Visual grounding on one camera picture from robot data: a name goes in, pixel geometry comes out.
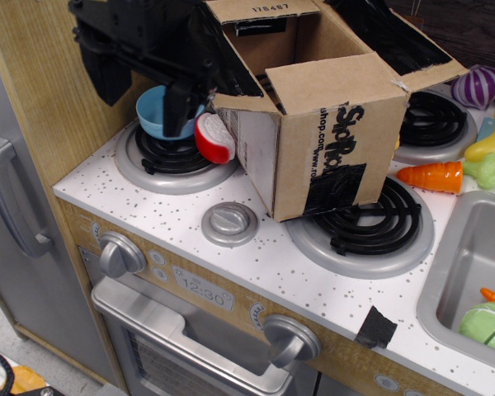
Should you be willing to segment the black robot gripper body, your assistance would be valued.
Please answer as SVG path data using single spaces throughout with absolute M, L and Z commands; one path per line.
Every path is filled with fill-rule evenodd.
M 70 1 L 74 39 L 97 54 L 107 54 L 130 72 L 157 83 L 204 83 L 213 89 L 214 65 L 202 54 L 196 19 L 202 1 Z

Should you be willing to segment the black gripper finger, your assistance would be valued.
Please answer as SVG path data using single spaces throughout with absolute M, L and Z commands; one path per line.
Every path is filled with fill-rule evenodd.
M 131 87 L 131 72 L 117 59 L 82 47 L 82 61 L 97 95 L 114 106 Z
M 163 134 L 180 137 L 182 128 L 207 107 L 210 88 L 202 82 L 176 80 L 166 86 L 163 97 Z

